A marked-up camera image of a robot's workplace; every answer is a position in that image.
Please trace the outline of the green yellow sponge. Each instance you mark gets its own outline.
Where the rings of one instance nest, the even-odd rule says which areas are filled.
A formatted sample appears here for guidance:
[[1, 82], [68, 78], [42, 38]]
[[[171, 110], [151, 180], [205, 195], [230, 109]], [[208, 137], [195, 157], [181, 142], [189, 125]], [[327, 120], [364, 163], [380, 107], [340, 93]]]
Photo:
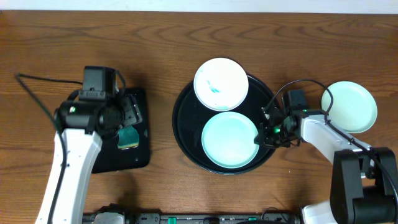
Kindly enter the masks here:
[[129, 149], [139, 145], [139, 133], [137, 130], [129, 125], [118, 131], [118, 148]]

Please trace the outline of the mint plate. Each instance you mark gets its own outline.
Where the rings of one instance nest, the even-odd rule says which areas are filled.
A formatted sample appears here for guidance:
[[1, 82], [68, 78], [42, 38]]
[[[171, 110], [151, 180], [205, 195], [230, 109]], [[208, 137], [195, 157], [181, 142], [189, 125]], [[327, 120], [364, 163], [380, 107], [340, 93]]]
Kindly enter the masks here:
[[377, 120], [377, 104], [365, 87], [349, 81], [328, 87], [333, 95], [331, 120], [348, 133], [363, 133]]
[[205, 124], [201, 143], [207, 157], [216, 165], [237, 169], [249, 164], [257, 155], [254, 142], [258, 130], [245, 115], [227, 111], [214, 115]]

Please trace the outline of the mint plate front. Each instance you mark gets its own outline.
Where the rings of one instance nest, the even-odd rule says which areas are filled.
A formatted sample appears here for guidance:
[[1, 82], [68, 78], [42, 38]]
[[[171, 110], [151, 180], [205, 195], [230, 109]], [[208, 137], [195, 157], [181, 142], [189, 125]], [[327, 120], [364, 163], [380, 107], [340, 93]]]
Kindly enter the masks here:
[[363, 133], [377, 120], [377, 104], [365, 87], [349, 81], [328, 87], [333, 95], [331, 120], [348, 133]]

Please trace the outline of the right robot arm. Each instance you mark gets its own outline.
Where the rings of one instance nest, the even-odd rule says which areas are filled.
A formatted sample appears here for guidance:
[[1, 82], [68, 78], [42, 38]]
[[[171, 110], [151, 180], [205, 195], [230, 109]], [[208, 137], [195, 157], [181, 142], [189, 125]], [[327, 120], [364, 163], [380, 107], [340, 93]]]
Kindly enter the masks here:
[[294, 110], [262, 123], [254, 143], [276, 149], [293, 141], [317, 148], [333, 165], [330, 198], [302, 209], [304, 223], [397, 223], [397, 161], [338, 127], [322, 110]]

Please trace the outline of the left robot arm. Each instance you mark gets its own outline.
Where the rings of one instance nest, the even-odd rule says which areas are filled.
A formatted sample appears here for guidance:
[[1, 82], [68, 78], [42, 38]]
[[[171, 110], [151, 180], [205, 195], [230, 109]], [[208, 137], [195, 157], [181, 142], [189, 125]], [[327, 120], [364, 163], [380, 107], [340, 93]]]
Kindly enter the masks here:
[[81, 223], [92, 174], [137, 169], [150, 161], [142, 88], [128, 88], [109, 101], [75, 97], [72, 93], [55, 112], [60, 126], [37, 223]]

